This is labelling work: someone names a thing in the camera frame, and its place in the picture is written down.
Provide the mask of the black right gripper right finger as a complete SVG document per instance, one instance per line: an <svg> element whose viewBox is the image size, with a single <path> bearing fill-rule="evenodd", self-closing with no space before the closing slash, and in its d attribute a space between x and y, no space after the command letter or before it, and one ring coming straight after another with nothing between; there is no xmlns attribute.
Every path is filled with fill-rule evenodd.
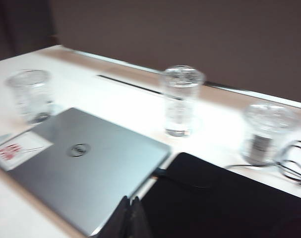
<svg viewBox="0 0 301 238"><path fill-rule="evenodd" d="M130 207L129 222L127 227L128 238L151 238L152 232L143 209L142 203L136 196Z"/></svg>

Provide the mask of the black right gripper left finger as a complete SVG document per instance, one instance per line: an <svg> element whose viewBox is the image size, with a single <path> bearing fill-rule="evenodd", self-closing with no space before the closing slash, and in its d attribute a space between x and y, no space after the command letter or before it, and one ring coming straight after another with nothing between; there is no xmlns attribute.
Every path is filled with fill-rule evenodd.
<svg viewBox="0 0 301 238"><path fill-rule="evenodd" d="M124 196L100 231L101 238L125 238L130 216L130 200Z"/></svg>

